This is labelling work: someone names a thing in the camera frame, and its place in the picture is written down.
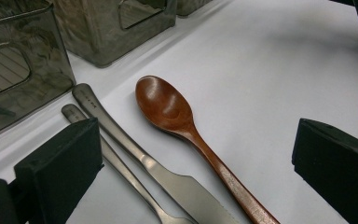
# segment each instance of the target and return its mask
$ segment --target clear plastic container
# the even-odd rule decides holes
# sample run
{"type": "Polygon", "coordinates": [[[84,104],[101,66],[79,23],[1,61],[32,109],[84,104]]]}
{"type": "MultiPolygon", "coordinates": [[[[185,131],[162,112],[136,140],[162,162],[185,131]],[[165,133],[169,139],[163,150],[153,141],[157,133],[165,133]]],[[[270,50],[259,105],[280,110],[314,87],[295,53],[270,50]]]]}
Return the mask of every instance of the clear plastic container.
{"type": "Polygon", "coordinates": [[[0,0],[0,132],[75,84],[53,6],[0,0]]]}
{"type": "Polygon", "coordinates": [[[176,14],[180,17],[187,17],[200,7],[203,7],[212,0],[177,0],[176,14]]]}
{"type": "Polygon", "coordinates": [[[49,0],[68,50],[97,67],[175,25],[176,0],[49,0]]]}

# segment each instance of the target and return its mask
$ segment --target brown wooden spoon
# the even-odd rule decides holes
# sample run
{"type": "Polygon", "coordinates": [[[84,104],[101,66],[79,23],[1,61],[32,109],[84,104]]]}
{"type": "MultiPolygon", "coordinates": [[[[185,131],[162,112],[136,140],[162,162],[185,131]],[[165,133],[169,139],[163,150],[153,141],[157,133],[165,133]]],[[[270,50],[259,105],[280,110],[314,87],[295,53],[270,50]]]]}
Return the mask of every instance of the brown wooden spoon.
{"type": "Polygon", "coordinates": [[[184,137],[195,146],[254,223],[279,223],[203,141],[190,105],[176,88],[159,77],[148,76],[139,79],[135,95],[138,106],[151,123],[165,132],[184,137]]]}

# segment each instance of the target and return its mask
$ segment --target white surface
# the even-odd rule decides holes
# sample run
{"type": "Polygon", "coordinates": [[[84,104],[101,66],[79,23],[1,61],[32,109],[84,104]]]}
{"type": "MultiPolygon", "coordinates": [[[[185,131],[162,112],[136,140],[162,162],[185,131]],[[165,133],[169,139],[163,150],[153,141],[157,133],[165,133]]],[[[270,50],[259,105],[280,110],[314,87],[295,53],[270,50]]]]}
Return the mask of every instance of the white surface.
{"type": "MultiPolygon", "coordinates": [[[[136,81],[162,77],[193,108],[205,141],[281,223],[346,223],[291,163],[300,118],[358,138],[358,20],[327,0],[214,0],[173,28],[98,69],[70,54],[78,83],[91,85],[115,121],[169,170],[194,176],[240,223],[248,223],[212,169],[189,144],[142,116],[136,81]]],[[[63,129],[71,93],[0,135],[0,178],[63,129]]],[[[183,212],[112,144],[174,216],[183,212]]],[[[158,223],[118,173],[105,166],[68,223],[158,223]]]]}

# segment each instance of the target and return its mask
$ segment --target stainless steel utensil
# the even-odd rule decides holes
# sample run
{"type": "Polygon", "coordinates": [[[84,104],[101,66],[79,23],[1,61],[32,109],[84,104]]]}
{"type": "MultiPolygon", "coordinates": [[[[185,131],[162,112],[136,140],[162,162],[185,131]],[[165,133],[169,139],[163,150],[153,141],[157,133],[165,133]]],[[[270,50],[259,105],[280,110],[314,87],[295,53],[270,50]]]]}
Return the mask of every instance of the stainless steel utensil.
{"type": "MultiPolygon", "coordinates": [[[[86,119],[86,116],[75,105],[65,105],[62,108],[62,113],[71,122],[75,123],[82,119],[86,119]]],[[[138,191],[138,193],[144,198],[144,200],[152,208],[153,212],[158,216],[162,224],[192,224],[190,220],[182,217],[171,217],[168,215],[156,202],[153,196],[147,191],[142,183],[136,178],[116,152],[109,146],[106,140],[101,136],[101,148],[103,156],[106,160],[115,167],[118,172],[138,191]]]]}
{"type": "Polygon", "coordinates": [[[86,113],[98,118],[102,128],[199,224],[238,223],[196,179],[170,172],[133,141],[109,116],[88,84],[78,84],[72,94],[86,113]]]}

